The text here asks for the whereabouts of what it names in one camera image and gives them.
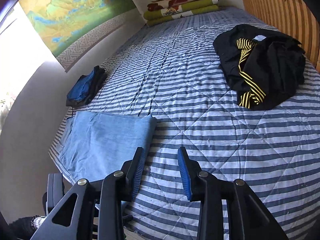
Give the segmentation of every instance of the green blanket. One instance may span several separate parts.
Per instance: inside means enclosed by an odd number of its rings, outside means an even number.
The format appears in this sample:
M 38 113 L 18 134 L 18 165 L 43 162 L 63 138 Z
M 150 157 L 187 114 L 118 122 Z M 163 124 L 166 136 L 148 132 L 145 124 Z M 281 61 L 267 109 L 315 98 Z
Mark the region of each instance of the green blanket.
M 151 27 L 151 26 L 157 25 L 159 23 L 164 23 L 164 22 L 168 22 L 168 21 L 171 21 L 171 20 L 174 20 L 174 19 L 187 17 L 187 16 L 191 16 L 191 15 L 207 13 L 207 12 L 213 12 L 213 11 L 217 11 L 218 9 L 219 9 L 219 7 L 217 5 L 210 5 L 210 6 L 207 6 L 207 7 L 202 7 L 202 8 L 194 9 L 194 10 L 191 10 L 191 11 L 182 12 L 182 13 L 173 14 L 173 15 L 168 15 L 168 16 L 165 16 L 165 17 L 162 17 L 162 18 L 159 18 L 159 19 L 147 21 L 147 25 L 149 27 Z
M 217 4 L 218 1 L 219 0 L 198 0 L 198 1 L 188 2 L 188 3 L 173 6 L 170 8 L 164 8 L 157 11 L 146 11 L 143 14 L 143 17 L 149 21 L 155 20 L 162 17 L 166 17 L 168 15 L 178 14 L 178 13 L 214 5 L 214 4 Z

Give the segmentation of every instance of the yellow striped trim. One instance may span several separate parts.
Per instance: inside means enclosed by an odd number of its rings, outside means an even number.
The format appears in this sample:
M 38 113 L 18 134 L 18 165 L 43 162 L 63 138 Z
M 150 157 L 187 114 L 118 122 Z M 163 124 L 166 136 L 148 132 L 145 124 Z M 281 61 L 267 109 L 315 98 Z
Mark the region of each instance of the yellow striped trim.
M 263 90 L 253 81 L 252 77 L 250 77 L 247 73 L 241 70 L 241 63 L 247 60 L 256 43 L 244 38 L 239 38 L 236 41 L 236 43 L 238 49 L 241 49 L 241 55 L 238 64 L 239 74 L 244 78 L 244 81 L 250 86 L 250 91 L 244 93 L 240 97 L 239 105 L 246 108 L 250 108 L 250 100 L 252 100 L 255 104 L 258 105 L 259 103 L 262 103 L 264 97 L 266 96 Z

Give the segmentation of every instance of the clothing tag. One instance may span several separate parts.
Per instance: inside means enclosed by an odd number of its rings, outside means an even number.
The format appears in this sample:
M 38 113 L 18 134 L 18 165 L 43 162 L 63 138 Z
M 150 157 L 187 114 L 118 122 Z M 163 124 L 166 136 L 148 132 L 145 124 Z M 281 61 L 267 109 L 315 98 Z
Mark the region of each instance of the clothing tag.
M 266 36 L 263 36 L 263 35 L 257 35 L 255 36 L 253 39 L 256 40 L 256 41 L 262 41 L 266 38 Z

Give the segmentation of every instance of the mattress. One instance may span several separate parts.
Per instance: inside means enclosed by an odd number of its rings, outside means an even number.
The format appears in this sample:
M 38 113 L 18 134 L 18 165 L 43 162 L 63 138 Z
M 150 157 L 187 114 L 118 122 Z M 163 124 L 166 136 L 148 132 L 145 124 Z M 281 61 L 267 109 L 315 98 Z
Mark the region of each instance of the mattress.
M 102 64 L 108 78 L 95 99 L 74 109 L 158 119 L 139 193 L 124 210 L 146 239 L 196 239 L 200 204 L 183 194 L 180 146 L 218 179 L 244 179 L 290 239 L 303 239 L 320 212 L 320 76 L 307 62 L 294 97 L 268 111 L 238 106 L 212 46 L 238 24 L 274 29 L 233 7 L 142 28 Z M 56 151 L 66 117 L 49 154 L 75 183 Z M 225 202 L 223 210 L 228 239 Z

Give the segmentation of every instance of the striped wooden panel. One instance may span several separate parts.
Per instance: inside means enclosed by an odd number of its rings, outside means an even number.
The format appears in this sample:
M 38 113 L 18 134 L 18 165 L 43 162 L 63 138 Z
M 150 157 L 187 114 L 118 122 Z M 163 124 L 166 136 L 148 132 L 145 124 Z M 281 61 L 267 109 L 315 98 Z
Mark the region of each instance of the striped wooden panel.
M 320 72 L 319 24 L 303 0 L 243 0 L 245 10 L 301 42 Z

